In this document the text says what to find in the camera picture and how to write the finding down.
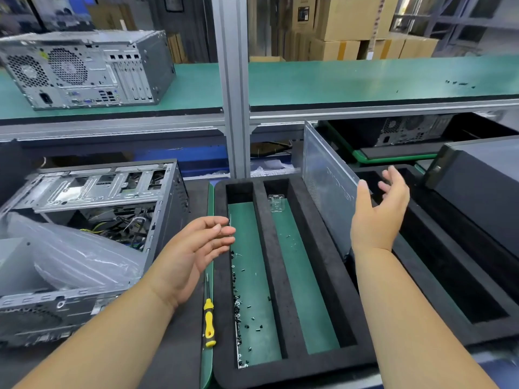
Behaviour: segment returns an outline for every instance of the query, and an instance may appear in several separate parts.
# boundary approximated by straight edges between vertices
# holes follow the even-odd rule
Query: foam tray
[[[356,169],[379,203],[386,166]],[[466,346],[519,335],[519,262],[436,192],[422,174],[396,165],[411,200],[393,252],[460,342]]]
[[[308,354],[267,194],[284,194],[315,274],[340,348]],[[217,345],[213,372],[225,389],[360,367],[376,362],[359,294],[302,178],[298,175],[225,180],[215,188],[215,215],[228,205],[253,202],[281,359],[238,368],[230,253],[214,261]]]

